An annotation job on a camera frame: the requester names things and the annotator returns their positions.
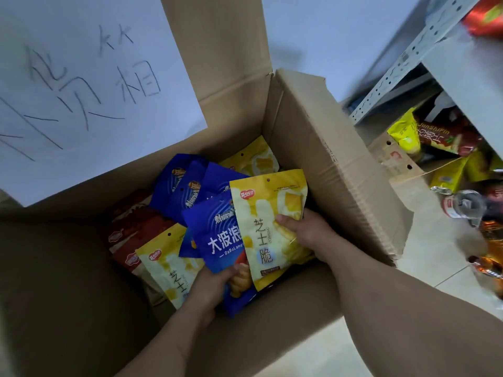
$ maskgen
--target blue snack bag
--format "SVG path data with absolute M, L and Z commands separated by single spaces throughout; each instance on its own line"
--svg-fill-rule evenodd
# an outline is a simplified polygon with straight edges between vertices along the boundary
M 211 272 L 221 272 L 236 263 L 242 265 L 224 292 L 223 307 L 234 316 L 256 296 L 257 291 L 251 279 L 230 190 L 184 210 L 183 215 Z
M 225 168 L 216 163 L 209 163 L 201 183 L 201 190 L 199 191 L 197 203 L 229 190 L 230 181 L 246 177 L 248 176 L 245 174 Z M 184 240 L 180 246 L 179 256 L 186 258 L 201 258 L 197 250 L 196 243 L 193 240 L 192 230 L 190 227 L 187 228 L 187 231 L 185 232 Z
M 168 198 L 184 176 L 186 169 L 197 158 L 200 158 L 200 156 L 179 153 L 170 160 L 155 181 L 152 200 L 149 204 L 151 207 L 157 210 L 164 208 Z
M 207 166 L 208 160 L 204 158 L 198 158 L 189 165 L 185 175 L 162 208 L 162 215 L 171 218 L 180 225 L 187 226 L 182 210 L 191 208 L 196 203 Z

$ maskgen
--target person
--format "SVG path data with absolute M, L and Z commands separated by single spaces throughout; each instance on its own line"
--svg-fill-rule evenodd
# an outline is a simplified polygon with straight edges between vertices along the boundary
M 500 375 L 503 323 L 496 317 L 374 260 L 309 209 L 300 221 L 276 220 L 330 266 L 349 332 L 374 376 Z M 239 265 L 219 274 L 204 267 L 182 307 L 117 376 L 183 376 L 225 283 L 238 271 Z

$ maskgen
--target paper sign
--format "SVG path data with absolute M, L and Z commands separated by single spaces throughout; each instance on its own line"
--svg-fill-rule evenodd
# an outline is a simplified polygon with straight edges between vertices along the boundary
M 160 0 L 2 0 L 0 189 L 28 206 L 206 128 Z

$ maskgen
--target person's right hand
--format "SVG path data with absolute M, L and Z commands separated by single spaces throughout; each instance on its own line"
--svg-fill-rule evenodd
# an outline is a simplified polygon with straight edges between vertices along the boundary
M 322 216 L 307 208 L 304 209 L 304 217 L 299 221 L 282 214 L 276 216 L 276 221 L 281 226 L 295 232 L 299 244 L 313 250 L 321 261 L 325 261 L 321 251 L 324 247 L 324 241 L 339 237 Z

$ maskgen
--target white wall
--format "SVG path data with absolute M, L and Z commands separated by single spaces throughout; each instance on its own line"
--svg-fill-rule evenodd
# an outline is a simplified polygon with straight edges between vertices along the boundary
M 428 0 L 262 0 L 274 69 L 326 77 L 338 100 L 371 86 L 424 26 Z

